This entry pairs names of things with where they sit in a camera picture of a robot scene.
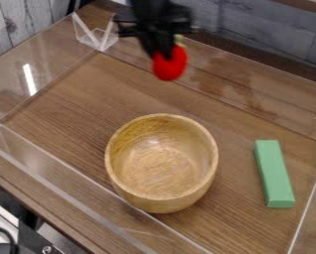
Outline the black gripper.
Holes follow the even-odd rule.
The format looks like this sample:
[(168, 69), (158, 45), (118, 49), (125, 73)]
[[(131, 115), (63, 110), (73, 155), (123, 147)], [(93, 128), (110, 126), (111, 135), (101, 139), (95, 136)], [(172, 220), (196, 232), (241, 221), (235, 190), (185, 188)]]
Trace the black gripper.
[(113, 22), (121, 37), (138, 37), (149, 58), (158, 50), (169, 61), (174, 48), (173, 34), (192, 32), (193, 13), (188, 6), (173, 0), (129, 0), (127, 9), (115, 13)]

